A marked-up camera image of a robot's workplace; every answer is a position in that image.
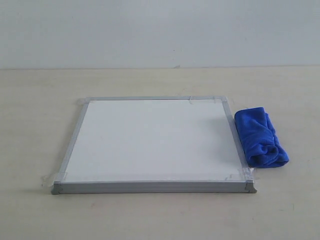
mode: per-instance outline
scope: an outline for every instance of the table surface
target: table surface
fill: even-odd
[[[290,156],[258,193],[50,195],[78,99],[225,95],[263,106]],[[0,71],[0,239],[304,239],[320,236],[320,66]]]

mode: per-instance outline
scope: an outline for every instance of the blue microfiber cloth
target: blue microfiber cloth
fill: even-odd
[[[240,110],[234,120],[250,167],[276,168],[289,162],[263,107]]]

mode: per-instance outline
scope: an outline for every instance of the white backdrop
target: white backdrop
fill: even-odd
[[[0,68],[320,64],[320,0],[0,0]]]

